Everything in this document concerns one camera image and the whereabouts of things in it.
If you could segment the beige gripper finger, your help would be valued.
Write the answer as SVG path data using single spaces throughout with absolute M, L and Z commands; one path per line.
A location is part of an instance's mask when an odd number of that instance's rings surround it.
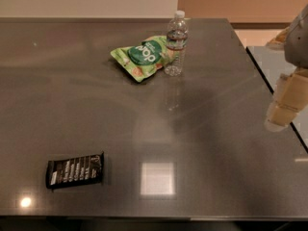
M 265 127 L 271 132 L 287 128 L 308 105 L 308 69 L 297 68 L 285 86 L 273 96 L 267 110 Z

